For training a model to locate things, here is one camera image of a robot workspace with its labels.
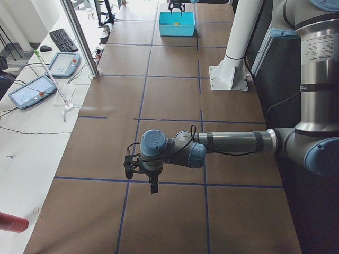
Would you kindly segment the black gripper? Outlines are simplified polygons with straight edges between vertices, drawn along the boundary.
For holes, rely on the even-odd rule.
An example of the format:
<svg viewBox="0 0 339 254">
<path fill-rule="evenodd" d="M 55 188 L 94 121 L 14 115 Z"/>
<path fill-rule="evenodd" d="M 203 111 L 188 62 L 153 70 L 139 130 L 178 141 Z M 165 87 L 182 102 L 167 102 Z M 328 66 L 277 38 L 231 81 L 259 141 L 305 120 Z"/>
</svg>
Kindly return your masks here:
<svg viewBox="0 0 339 254">
<path fill-rule="evenodd" d="M 143 164 L 143 168 L 145 171 L 145 174 L 149 177 L 149 183 L 150 183 L 150 193 L 156 194 L 158 193 L 158 176 L 162 172 L 162 164 L 157 165 L 148 165 Z"/>
<path fill-rule="evenodd" d="M 181 13 L 185 12 L 185 4 L 182 2 L 175 2 L 175 1 L 169 1 L 168 3 L 168 9 L 170 10 L 170 13 L 173 13 L 173 9 L 179 9 L 181 10 Z"/>
</svg>

